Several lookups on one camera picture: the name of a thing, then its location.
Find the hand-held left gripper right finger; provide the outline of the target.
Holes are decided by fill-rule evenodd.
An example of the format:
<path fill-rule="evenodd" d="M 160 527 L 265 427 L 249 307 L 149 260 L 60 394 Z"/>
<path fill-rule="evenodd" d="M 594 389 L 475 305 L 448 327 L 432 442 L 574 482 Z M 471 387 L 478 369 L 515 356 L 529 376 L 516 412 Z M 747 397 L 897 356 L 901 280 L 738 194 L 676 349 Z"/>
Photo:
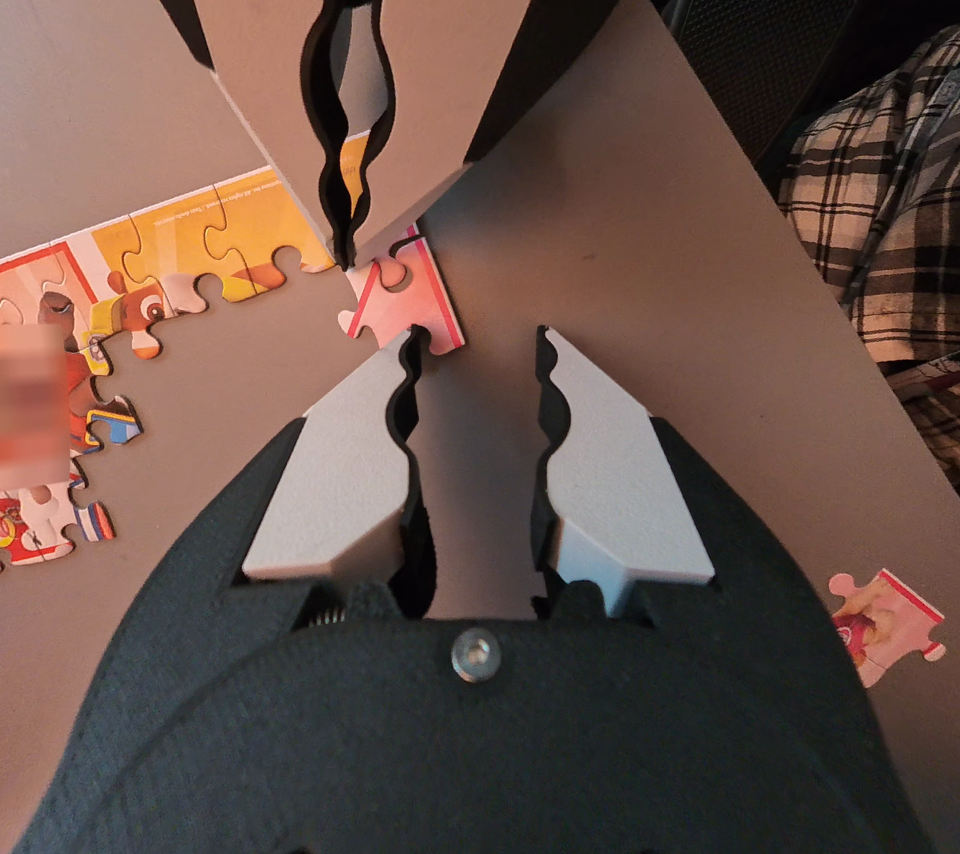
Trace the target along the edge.
<path fill-rule="evenodd" d="M 637 581 L 715 574 L 646 408 L 556 330 L 536 331 L 538 423 L 531 540 L 551 598 L 589 581 L 617 617 Z"/>

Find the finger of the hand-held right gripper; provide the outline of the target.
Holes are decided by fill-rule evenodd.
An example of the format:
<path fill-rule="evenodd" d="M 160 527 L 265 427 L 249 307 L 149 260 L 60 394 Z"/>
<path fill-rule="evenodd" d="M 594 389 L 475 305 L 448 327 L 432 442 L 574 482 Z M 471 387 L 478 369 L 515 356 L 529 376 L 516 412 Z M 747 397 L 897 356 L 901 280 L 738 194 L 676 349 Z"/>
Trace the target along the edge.
<path fill-rule="evenodd" d="M 342 0 L 194 0 L 218 84 L 330 255 L 346 268 L 348 120 L 331 48 Z"/>
<path fill-rule="evenodd" d="M 381 0 L 393 83 L 385 146 L 366 165 L 368 212 L 353 234 L 356 266 L 469 166 L 470 145 L 531 0 Z"/>

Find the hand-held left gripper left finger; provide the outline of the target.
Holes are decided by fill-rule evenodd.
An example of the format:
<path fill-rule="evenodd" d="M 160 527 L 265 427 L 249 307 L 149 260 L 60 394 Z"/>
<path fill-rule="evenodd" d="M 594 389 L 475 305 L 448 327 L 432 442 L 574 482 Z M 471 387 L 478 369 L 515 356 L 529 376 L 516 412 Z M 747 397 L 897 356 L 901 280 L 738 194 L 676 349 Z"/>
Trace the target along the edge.
<path fill-rule="evenodd" d="M 345 597 L 388 584 L 401 612 L 421 618 L 437 560 L 416 457 L 416 384 L 429 333 L 413 325 L 305 414 L 243 573 L 252 580 L 317 577 Z"/>

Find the assembled pink red puzzle section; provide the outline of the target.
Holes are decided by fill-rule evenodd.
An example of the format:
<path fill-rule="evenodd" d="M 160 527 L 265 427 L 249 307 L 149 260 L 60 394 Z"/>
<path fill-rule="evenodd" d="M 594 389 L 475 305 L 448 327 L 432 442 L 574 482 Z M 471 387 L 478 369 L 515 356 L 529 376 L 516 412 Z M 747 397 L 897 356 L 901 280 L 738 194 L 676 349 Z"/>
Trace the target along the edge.
<path fill-rule="evenodd" d="M 281 287 L 277 254 L 303 273 L 334 269 L 283 186 L 262 167 L 2 260 L 2 569 L 70 555 L 73 527 L 91 543 L 116 536 L 101 501 L 81 505 L 81 458 L 142 434 L 128 398 L 97 381 L 114 374 L 106 343 L 162 354 L 162 322 L 208 309 L 199 281 L 240 303 Z"/>

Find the pink dog puzzle piece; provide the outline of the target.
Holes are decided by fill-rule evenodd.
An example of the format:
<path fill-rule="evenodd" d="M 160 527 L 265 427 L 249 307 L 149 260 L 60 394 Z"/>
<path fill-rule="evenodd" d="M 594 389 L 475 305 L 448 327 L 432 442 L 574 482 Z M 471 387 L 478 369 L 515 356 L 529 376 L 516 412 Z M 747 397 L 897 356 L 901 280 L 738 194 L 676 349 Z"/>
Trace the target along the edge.
<path fill-rule="evenodd" d="M 832 620 L 865 688 L 906 655 L 920 652 L 929 662 L 945 656 L 945 645 L 930 639 L 944 615 L 888 569 L 864 586 L 837 573 L 827 587 L 844 599 Z"/>

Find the plaid shirt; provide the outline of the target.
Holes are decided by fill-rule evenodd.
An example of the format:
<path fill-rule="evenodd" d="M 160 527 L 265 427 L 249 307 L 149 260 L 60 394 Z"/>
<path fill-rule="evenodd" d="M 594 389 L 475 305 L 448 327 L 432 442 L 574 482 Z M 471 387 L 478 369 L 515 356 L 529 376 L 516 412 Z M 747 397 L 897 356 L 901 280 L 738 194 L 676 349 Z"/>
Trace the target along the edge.
<path fill-rule="evenodd" d="M 778 205 L 958 488 L 958 26 L 811 122 Z"/>

